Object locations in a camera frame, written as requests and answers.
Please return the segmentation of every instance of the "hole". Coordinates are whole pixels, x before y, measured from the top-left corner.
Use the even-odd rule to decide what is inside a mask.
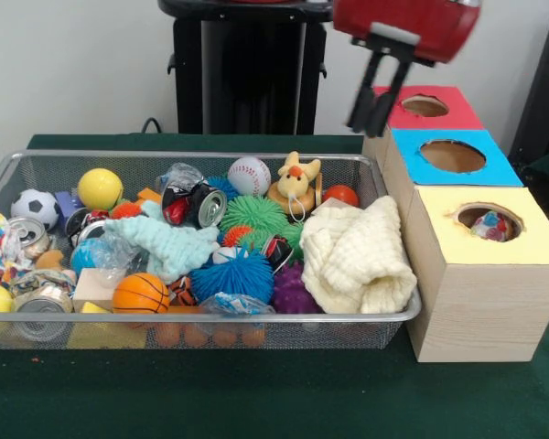
[[[479,150],[457,140],[434,140],[421,146],[421,154],[438,169],[463,173],[479,171],[486,157]]]
[[[485,217],[489,212],[495,216]],[[456,218],[457,221],[472,230],[472,233],[489,241],[512,241],[522,232],[522,223],[519,217],[494,204],[466,205],[459,210]]]
[[[416,94],[401,102],[403,108],[423,117],[440,117],[449,113],[449,108],[435,96]]]

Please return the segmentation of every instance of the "cream knit cloth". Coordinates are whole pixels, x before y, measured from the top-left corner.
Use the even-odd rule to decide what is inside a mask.
[[[396,313],[416,277],[404,260],[401,221],[391,197],[367,209],[321,206],[306,221],[299,245],[301,277],[326,313]]]

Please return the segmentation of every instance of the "red box top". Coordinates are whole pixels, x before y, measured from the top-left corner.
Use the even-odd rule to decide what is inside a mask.
[[[388,87],[374,87],[384,93]],[[388,122],[402,130],[483,130],[484,126],[457,87],[411,85],[401,89]]]

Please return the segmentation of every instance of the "wire mesh basket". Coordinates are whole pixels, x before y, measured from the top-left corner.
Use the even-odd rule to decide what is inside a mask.
[[[25,151],[0,165],[0,212],[9,216],[20,191],[58,192],[76,187],[94,167],[111,169],[135,199],[175,162],[205,176],[224,175],[240,154],[100,151]],[[255,154],[275,171],[283,154]],[[324,188],[353,187],[361,207],[386,194],[376,163],[363,155],[302,155],[321,159]],[[68,257],[68,240],[58,231],[56,245]],[[387,315],[51,314],[0,313],[0,348],[385,348],[400,325],[421,309],[418,291],[400,313]]]

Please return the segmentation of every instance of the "green tablecloth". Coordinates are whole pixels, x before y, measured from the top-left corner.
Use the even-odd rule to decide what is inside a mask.
[[[216,144],[357,152],[361,139],[36,136],[30,147]],[[516,364],[417,364],[404,328],[382,351],[0,351],[0,437],[23,435],[547,438],[549,327],[535,360]]]

